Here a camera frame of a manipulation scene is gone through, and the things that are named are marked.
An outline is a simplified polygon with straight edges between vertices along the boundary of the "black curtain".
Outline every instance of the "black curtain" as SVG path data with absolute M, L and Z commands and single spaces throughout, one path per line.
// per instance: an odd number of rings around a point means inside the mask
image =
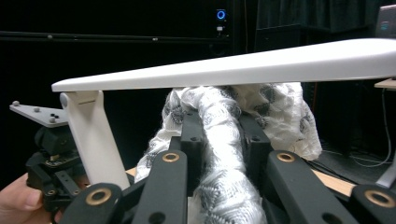
M 34 137 L 41 125 L 10 111 L 13 101 L 61 108 L 59 93 L 50 89 L 59 80 L 237 53 L 236 2 L 0 1 L 0 189 L 25 173 L 26 161 L 39 150 Z M 228 13 L 221 37 L 216 30 L 219 8 Z M 106 112 L 125 168 L 135 166 L 161 128 L 168 92 L 105 92 Z
M 328 29 L 331 33 L 374 28 L 381 6 L 394 0 L 260 0 L 257 28 L 291 24 Z

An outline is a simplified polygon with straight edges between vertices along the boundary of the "screw hole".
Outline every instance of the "screw hole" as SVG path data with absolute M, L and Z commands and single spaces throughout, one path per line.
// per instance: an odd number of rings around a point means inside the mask
M 150 224 L 161 224 L 164 221 L 165 221 L 165 214 L 161 212 L 153 213 L 148 218 L 148 222 Z
M 253 135 L 253 136 L 251 137 L 251 140 L 252 140 L 253 142 L 258 142 L 258 141 L 260 141 L 260 137 L 259 137 L 259 136 L 256 136 L 256 135 Z
M 388 202 L 388 199 L 386 199 L 384 196 L 382 196 L 382 195 L 379 195 L 379 194 L 373 194 L 373 197 L 375 198 L 375 199 L 377 199 L 379 202 L 381 202 L 381 203 L 387 203 Z
M 92 195 L 92 198 L 96 201 L 101 200 L 105 197 L 105 193 L 102 191 L 96 192 Z
M 176 156 L 175 156 L 174 154 L 168 154 L 168 155 L 166 155 L 165 158 L 171 161 L 171 160 L 174 160 L 175 157 L 176 157 Z
M 325 213 L 322 216 L 323 220 L 326 223 L 329 224 L 342 224 L 343 222 L 340 220 L 340 218 L 338 218 L 337 216 L 330 214 L 330 213 Z

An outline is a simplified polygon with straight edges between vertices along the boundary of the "crumpled fabric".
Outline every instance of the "crumpled fabric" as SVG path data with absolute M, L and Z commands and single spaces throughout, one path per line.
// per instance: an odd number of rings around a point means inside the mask
M 262 127 L 273 149 L 289 150 L 306 160 L 316 159 L 321 152 L 315 119 L 303 99 L 300 83 L 176 88 L 172 89 L 166 98 L 163 107 L 163 126 L 149 141 L 148 150 L 136 166 L 135 182 L 149 175 L 156 155 L 168 149 L 172 136 L 181 136 L 184 114 L 191 109 L 197 109 L 200 113 L 204 128 L 206 127 L 206 135 L 226 133 L 227 130 L 231 130 L 232 127 L 228 128 L 227 125 L 223 125 L 222 118 L 228 116 L 233 122 L 237 122 L 241 111 L 245 111 L 252 115 Z M 233 221 L 265 223 L 265 214 L 262 213 L 258 203 L 260 196 L 244 177 L 245 167 L 240 162 L 242 159 L 239 158 L 241 154 L 238 152 L 238 147 L 227 147 L 221 144 L 222 142 L 213 140 L 211 144 L 213 146 L 206 150 L 208 155 L 206 159 L 211 161 L 209 164 L 213 164 L 213 167 L 209 167 L 205 172 L 200 186 L 194 192 L 194 199 L 189 202 L 189 206 L 195 207 L 194 211 L 198 213 L 192 216 L 189 213 L 189 223 L 233 223 Z M 217 150 L 219 147 L 228 148 L 226 149 L 228 151 Z M 234 155 L 234 158 L 221 160 L 221 157 L 225 155 Z M 213 175 L 219 174 L 222 174 L 220 176 L 231 175 L 227 178 L 213 178 Z M 239 184 L 241 189 L 231 189 L 233 191 L 231 195 L 238 192 L 240 196 L 237 198 L 239 201 L 244 201 L 244 204 L 233 202 L 236 200 L 233 197 L 230 197 L 228 202 L 223 200 L 226 205 L 210 203 L 213 196 L 205 197 L 205 195 L 227 191 L 214 190 L 213 186 L 224 188 L 232 185 L 233 183 L 229 183 L 230 178 L 236 175 L 241 176 L 240 182 L 243 184 Z M 245 214 L 237 214 L 235 211 L 245 212 Z M 259 214 L 259 216 L 252 217 L 251 214 Z

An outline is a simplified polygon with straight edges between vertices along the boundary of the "white cable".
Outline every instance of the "white cable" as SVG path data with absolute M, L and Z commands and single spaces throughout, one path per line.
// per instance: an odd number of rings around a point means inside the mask
M 379 162 L 378 164 L 375 164 L 375 165 L 365 165 L 365 164 L 362 164 L 362 163 L 356 161 L 354 157 L 351 157 L 354 162 L 356 162 L 358 165 L 363 166 L 363 167 L 369 167 L 369 168 L 370 167 L 377 167 L 377 166 L 380 166 L 380 165 L 383 165 L 383 164 L 387 163 L 389 158 L 390 158 L 391 151 L 392 151 L 391 150 L 392 147 L 391 147 L 390 137 L 389 137 L 389 131 L 388 131 L 387 112 L 386 112 L 386 108 L 385 108 L 384 93 L 385 93 L 385 88 L 382 90 L 382 110 L 383 110 L 383 114 L 384 114 L 385 132 L 387 133 L 387 138 L 388 138 L 388 155 L 383 161 L 381 161 L 381 162 Z
M 327 152 L 327 153 L 332 153 L 332 154 L 340 155 L 340 156 L 343 155 L 342 153 L 333 152 L 333 151 L 325 150 L 325 149 L 323 149 L 322 151 L 323 151 L 323 152 Z M 349 156 L 349 157 L 350 157 L 350 158 L 354 158 L 354 159 L 356 159 L 356 160 L 360 160 L 360 161 L 381 162 L 381 161 L 367 160 L 367 159 L 360 158 L 360 157 L 357 157 L 357 156 Z

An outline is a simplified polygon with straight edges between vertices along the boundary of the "finger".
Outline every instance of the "finger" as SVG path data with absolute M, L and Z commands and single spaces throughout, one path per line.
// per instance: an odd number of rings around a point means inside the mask
M 42 192 L 26 185 L 27 174 L 0 191 L 0 207 L 33 211 L 42 206 Z
M 54 218 L 56 223 L 59 223 L 61 221 L 61 218 L 62 218 L 63 214 L 64 214 L 64 210 L 63 209 L 59 210 L 56 213 L 55 218 Z

